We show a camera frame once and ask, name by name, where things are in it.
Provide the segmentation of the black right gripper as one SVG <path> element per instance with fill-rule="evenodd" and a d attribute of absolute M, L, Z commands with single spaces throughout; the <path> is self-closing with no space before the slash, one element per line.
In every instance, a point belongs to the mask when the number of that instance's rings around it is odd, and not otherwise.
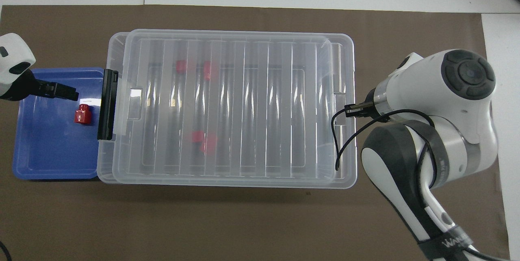
<path fill-rule="evenodd" d="M 345 117 L 379 117 L 380 113 L 375 107 L 375 89 L 369 91 L 364 104 L 346 104 L 344 106 Z"/>

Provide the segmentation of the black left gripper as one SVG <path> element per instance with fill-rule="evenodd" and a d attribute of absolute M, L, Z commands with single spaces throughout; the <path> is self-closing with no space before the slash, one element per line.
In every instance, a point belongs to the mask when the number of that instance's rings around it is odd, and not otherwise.
<path fill-rule="evenodd" d="M 21 101 L 39 90 L 39 96 L 77 101 L 76 88 L 60 83 L 39 83 L 31 70 L 24 71 L 0 98 L 6 101 Z"/>

